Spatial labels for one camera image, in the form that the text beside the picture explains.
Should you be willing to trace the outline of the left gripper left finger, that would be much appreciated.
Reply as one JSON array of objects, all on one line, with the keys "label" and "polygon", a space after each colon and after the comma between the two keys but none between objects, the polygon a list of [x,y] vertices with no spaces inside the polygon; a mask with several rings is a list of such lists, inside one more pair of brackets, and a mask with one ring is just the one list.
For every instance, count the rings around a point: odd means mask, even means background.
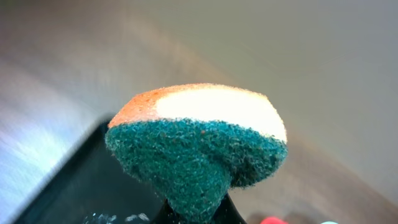
[{"label": "left gripper left finger", "polygon": [[180,217],[171,208],[168,200],[165,200],[158,214],[151,221],[151,224],[180,224]]}]

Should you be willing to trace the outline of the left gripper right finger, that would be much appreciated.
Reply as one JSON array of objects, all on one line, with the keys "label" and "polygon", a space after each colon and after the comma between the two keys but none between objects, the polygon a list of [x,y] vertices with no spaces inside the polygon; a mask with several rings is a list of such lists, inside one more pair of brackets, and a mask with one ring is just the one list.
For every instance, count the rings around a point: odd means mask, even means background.
[{"label": "left gripper right finger", "polygon": [[229,194],[224,196],[213,215],[213,224],[246,224],[245,220],[234,206]]}]

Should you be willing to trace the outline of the green and yellow sponge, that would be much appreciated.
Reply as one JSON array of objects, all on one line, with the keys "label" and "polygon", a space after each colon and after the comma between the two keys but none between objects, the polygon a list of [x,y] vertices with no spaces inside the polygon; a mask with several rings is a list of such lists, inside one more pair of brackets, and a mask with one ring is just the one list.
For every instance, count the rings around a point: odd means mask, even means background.
[{"label": "green and yellow sponge", "polygon": [[265,95],[212,83],[136,95],[109,122],[105,143],[180,223],[213,223],[230,189],[273,176],[288,154],[284,122]]}]

